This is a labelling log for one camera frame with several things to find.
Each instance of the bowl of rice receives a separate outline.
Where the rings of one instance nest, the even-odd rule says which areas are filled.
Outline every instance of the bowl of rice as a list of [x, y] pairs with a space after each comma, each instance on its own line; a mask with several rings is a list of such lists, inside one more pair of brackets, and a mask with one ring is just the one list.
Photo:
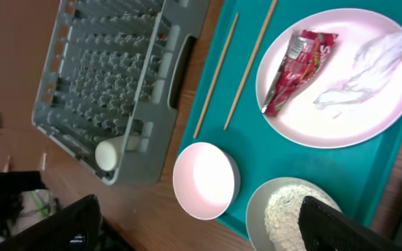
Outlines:
[[341, 211], [322, 189], [300, 178], [275, 178], [262, 184], [246, 209], [246, 230], [256, 251], [303, 251], [299, 212], [305, 196]]

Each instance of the white plastic bag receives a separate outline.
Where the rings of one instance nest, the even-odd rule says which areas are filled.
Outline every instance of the white plastic bag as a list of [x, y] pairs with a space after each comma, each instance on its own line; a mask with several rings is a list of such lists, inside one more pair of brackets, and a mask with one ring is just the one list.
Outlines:
[[402, 60], [402, 31], [375, 38], [356, 53], [350, 79], [320, 94], [314, 103], [320, 109], [343, 110], [379, 93], [389, 83]]

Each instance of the pink plate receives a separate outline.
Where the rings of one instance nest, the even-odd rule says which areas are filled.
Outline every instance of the pink plate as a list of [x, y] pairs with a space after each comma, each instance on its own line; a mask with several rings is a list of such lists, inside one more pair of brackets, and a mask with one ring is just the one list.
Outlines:
[[213, 144], [187, 146], [174, 164], [174, 193], [194, 218], [211, 220], [220, 216], [238, 195], [239, 187], [237, 164]]
[[399, 24], [384, 15], [350, 8], [328, 10], [306, 17], [286, 29], [271, 44], [257, 73], [256, 92], [260, 108], [294, 29], [337, 33], [339, 37], [315, 81], [292, 97], [277, 117], [265, 116], [275, 131], [304, 146], [332, 149], [375, 137], [402, 115], [402, 62], [390, 83], [357, 109], [333, 118], [313, 104], [328, 86], [348, 76], [355, 53], [362, 44], [387, 33], [402, 31]]

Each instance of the wooden table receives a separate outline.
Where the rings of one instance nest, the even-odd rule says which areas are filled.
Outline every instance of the wooden table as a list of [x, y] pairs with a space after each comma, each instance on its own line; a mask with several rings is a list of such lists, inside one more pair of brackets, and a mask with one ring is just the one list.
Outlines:
[[[248, 241], [217, 221], [199, 221], [183, 212], [172, 189], [177, 157], [196, 88], [223, 1], [211, 0], [179, 99], [179, 113], [161, 182], [149, 187], [103, 185], [31, 125], [31, 111], [59, 0], [0, 1], [0, 170], [8, 155], [15, 170], [35, 170], [47, 153], [43, 178], [63, 204], [98, 196], [103, 215], [137, 250], [252, 250]], [[402, 204], [402, 148], [372, 228], [390, 235]]]

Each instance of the gray plastic dish rack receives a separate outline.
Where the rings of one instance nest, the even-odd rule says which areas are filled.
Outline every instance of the gray plastic dish rack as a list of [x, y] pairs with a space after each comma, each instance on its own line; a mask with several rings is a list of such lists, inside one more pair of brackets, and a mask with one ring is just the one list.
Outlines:
[[[208, 0], [61, 0], [33, 124], [98, 178], [159, 180], [179, 83]], [[118, 168], [98, 167], [101, 141], [124, 135]], [[127, 149], [131, 135], [140, 138]]]

